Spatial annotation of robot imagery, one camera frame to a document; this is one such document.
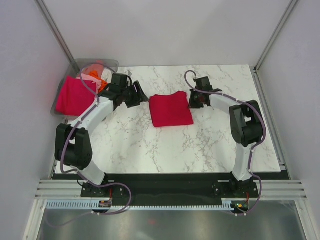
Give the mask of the red t shirt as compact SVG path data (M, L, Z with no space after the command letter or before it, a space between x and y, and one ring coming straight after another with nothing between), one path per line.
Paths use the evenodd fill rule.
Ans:
M193 125L187 93L177 91L171 95L153 95L149 99L151 121L155 128Z

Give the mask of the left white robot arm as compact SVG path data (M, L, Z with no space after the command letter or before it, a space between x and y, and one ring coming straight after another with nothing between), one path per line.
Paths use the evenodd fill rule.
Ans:
M92 184L95 194L106 196L110 185L104 181L106 173L94 163L91 135L121 104L132 108L148 101L139 81L133 81L126 74L114 73L111 83L99 94L94 94L94 102L82 115L70 124L61 123L57 127L54 155L60 162L60 171L78 174Z

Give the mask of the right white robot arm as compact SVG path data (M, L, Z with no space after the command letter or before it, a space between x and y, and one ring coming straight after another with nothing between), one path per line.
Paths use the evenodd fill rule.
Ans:
M214 89L209 78L194 78L195 87L190 88L189 107L200 109L212 107L229 115L230 131L236 142L235 164L232 175L236 179L229 184L235 197L247 191L247 181L253 177L251 171L254 149L266 138L266 125L259 103L256 100L241 101L229 96L219 88Z

